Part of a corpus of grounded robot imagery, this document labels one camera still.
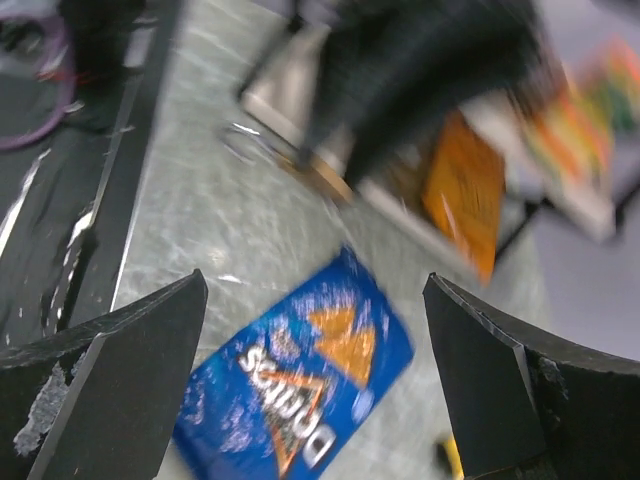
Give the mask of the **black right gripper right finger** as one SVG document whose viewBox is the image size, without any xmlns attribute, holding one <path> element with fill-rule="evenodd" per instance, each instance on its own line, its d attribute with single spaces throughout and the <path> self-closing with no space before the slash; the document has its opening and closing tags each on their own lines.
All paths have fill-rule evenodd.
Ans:
<svg viewBox="0 0 640 480">
<path fill-rule="evenodd" d="M 431 345 L 466 479 L 636 479 L 639 364 L 431 274 Z"/>
</svg>

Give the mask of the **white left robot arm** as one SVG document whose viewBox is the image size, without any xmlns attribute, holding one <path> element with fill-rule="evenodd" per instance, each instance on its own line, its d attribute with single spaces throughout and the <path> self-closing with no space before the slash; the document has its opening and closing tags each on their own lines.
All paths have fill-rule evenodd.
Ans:
<svg viewBox="0 0 640 480">
<path fill-rule="evenodd" d="M 349 183 L 458 104 L 515 85 L 540 51 L 534 1 L 339 1 L 335 12 L 295 163 L 345 129 Z"/>
</svg>

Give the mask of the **yellow padlock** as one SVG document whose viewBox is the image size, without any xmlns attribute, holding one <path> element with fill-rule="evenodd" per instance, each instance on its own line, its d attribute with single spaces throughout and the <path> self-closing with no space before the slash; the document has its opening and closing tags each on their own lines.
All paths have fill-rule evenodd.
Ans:
<svg viewBox="0 0 640 480">
<path fill-rule="evenodd" d="M 463 480 L 464 473 L 453 435 L 442 437 L 435 444 L 436 460 L 449 479 Z"/>
</svg>

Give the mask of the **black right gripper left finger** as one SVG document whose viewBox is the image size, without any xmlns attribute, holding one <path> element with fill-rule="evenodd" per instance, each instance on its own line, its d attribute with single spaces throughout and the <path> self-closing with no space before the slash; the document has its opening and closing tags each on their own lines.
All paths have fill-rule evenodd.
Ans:
<svg viewBox="0 0 640 480">
<path fill-rule="evenodd" d="M 194 270 L 107 315 L 3 350 L 2 478 L 155 478 L 207 297 Z"/>
</svg>

